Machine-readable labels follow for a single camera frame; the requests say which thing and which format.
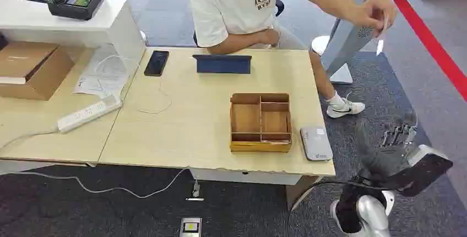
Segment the person's left hand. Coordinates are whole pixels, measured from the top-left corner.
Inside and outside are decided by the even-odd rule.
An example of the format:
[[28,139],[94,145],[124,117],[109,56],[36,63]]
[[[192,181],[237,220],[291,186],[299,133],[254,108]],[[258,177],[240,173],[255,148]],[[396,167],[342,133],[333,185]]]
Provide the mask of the person's left hand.
[[374,37],[379,37],[393,25],[397,13],[393,0],[366,0],[356,6],[351,22],[358,26],[369,26],[373,29]]

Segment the person's right hand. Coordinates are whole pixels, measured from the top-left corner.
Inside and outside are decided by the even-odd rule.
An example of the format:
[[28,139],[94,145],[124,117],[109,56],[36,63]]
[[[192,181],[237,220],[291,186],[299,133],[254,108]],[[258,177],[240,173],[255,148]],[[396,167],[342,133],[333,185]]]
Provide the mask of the person's right hand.
[[259,42],[261,44],[276,47],[279,42],[280,34],[274,29],[265,29],[259,33]]

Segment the robot right hand grey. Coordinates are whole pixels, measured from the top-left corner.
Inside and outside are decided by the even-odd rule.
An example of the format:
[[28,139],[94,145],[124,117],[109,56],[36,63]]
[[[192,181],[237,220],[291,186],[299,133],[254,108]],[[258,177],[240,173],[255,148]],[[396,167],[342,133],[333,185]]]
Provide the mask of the robot right hand grey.
[[356,124],[357,153],[372,179],[388,180],[409,166],[408,156],[416,148],[417,124],[414,112],[385,122],[382,137],[375,144],[371,144],[369,121],[363,119]]

